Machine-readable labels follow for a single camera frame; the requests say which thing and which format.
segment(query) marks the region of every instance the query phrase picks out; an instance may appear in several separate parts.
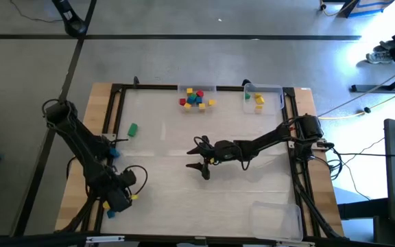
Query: concrete floor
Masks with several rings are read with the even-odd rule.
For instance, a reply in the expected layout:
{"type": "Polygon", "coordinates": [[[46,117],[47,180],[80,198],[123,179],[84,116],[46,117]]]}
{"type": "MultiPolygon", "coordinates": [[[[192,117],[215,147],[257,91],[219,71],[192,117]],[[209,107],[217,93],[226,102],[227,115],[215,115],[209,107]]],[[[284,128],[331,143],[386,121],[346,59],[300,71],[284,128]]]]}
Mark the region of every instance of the concrete floor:
{"type": "MultiPolygon", "coordinates": [[[[24,14],[43,19],[58,15],[49,1],[15,0],[24,14]]],[[[72,0],[80,16],[88,0],[72,0]]],[[[89,34],[270,34],[358,35],[336,40],[87,40],[69,91],[83,118],[94,82],[176,84],[256,83],[312,88],[317,111],[323,113],[357,94],[352,84],[380,84],[395,74],[395,64],[363,61],[380,40],[395,32],[395,2],[383,14],[344,19],[317,13],[317,1],[241,0],[105,0],[98,1],[89,34]]],[[[339,6],[328,8],[329,12],[339,6]]],[[[0,34],[64,34],[61,23],[39,23],[18,15],[0,1],[0,34]]],[[[45,122],[40,105],[57,97],[64,82],[75,40],[0,40],[0,234],[8,234],[32,175],[45,122]]],[[[391,95],[368,95],[330,115],[353,114],[391,95]]],[[[385,118],[395,118],[395,100],[372,114],[323,121],[326,138],[340,152],[359,152],[382,135],[385,118]]],[[[383,152],[379,143],[370,152],[383,152]]],[[[71,151],[56,137],[32,211],[27,234],[50,233],[58,214],[71,151]]],[[[386,196],[385,161],[357,157],[349,166],[358,190],[372,198],[386,196]]],[[[348,171],[334,182],[338,202],[363,200],[348,171]]],[[[344,223],[346,234],[360,224],[344,223]]],[[[355,239],[370,240],[364,235],[355,239]]]]}

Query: wooden table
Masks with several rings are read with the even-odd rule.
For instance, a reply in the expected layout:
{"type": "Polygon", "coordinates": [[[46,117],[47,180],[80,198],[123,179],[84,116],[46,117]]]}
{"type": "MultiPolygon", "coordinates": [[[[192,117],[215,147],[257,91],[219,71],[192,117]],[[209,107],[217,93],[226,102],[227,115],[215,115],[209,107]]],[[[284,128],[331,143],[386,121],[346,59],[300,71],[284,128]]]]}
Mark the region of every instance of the wooden table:
{"type": "MultiPolygon", "coordinates": [[[[83,121],[84,125],[93,134],[101,134],[102,132],[111,87],[112,84],[109,83],[96,83],[93,85],[83,121]]],[[[298,114],[303,115],[307,113],[310,115],[316,115],[315,105],[313,103],[313,97],[310,89],[295,88],[294,91],[296,95],[298,114]]],[[[286,105],[289,117],[291,117],[291,102],[288,97],[286,98],[286,105]]],[[[116,115],[117,109],[113,108],[108,132],[112,132],[116,115]]],[[[319,158],[326,159],[325,153],[323,152],[315,151],[314,154],[319,158]]],[[[313,190],[313,198],[317,208],[333,229],[338,234],[344,235],[328,167],[317,160],[309,161],[309,175],[313,190]]],[[[60,205],[60,212],[55,229],[58,230],[64,228],[77,214],[85,201],[86,194],[84,190],[82,166],[78,164],[77,161],[74,161],[69,173],[62,204],[60,205]]],[[[98,205],[96,204],[92,210],[88,230],[94,229],[97,207],[98,205]]],[[[307,235],[313,235],[309,209],[304,203],[303,209],[307,226],[307,235]]]]}

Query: person's foot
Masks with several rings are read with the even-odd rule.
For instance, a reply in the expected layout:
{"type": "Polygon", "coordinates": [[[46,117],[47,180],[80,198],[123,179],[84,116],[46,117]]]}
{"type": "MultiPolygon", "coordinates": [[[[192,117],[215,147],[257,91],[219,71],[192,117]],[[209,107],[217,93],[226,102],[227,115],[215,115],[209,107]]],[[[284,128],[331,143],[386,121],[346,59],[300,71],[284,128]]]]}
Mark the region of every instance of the person's foot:
{"type": "Polygon", "coordinates": [[[388,50],[383,48],[381,45],[376,46],[373,48],[373,52],[387,52],[388,50]]]}
{"type": "Polygon", "coordinates": [[[379,44],[381,44],[381,46],[385,49],[387,49],[388,51],[395,48],[395,41],[394,40],[389,40],[387,42],[381,41],[379,42],[379,44]]]}
{"type": "Polygon", "coordinates": [[[373,52],[366,55],[367,61],[372,64],[387,64],[392,62],[392,57],[389,52],[373,52]]]}

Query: plastic bin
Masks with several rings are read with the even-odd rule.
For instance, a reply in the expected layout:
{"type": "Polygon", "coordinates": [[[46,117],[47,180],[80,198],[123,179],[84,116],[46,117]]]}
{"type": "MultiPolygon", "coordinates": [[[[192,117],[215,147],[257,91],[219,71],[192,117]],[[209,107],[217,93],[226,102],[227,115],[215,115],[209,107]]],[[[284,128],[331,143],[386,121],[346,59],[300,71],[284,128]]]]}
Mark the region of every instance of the plastic bin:
{"type": "Polygon", "coordinates": [[[266,115],[280,114],[280,110],[285,106],[283,88],[275,85],[248,83],[243,88],[243,111],[245,113],[256,113],[266,115]],[[261,94],[265,103],[257,104],[255,95],[261,94]]]}
{"type": "Polygon", "coordinates": [[[179,84],[178,85],[178,98],[176,100],[176,104],[181,108],[185,113],[205,113],[212,111],[217,107],[217,89],[215,85],[211,84],[202,84],[202,85],[188,85],[188,84],[179,84]],[[179,104],[180,99],[188,98],[187,89],[193,89],[193,93],[201,90],[204,92],[202,103],[205,104],[205,110],[200,110],[197,104],[192,104],[191,109],[187,110],[184,106],[179,104]],[[215,105],[209,106],[208,103],[210,99],[215,100],[215,105]]]}
{"type": "Polygon", "coordinates": [[[253,202],[250,228],[259,239],[302,241],[301,210],[297,204],[253,202]]]}

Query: green block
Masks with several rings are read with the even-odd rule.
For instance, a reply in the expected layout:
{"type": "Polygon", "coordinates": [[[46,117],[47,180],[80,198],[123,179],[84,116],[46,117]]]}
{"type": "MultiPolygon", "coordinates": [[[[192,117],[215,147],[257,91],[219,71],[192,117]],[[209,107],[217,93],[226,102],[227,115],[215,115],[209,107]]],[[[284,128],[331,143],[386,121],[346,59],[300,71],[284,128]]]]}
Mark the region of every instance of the green block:
{"type": "Polygon", "coordinates": [[[129,137],[134,137],[135,134],[136,134],[136,130],[138,130],[137,124],[136,123],[132,123],[130,125],[130,127],[129,127],[129,130],[128,130],[128,136],[129,137]]]}

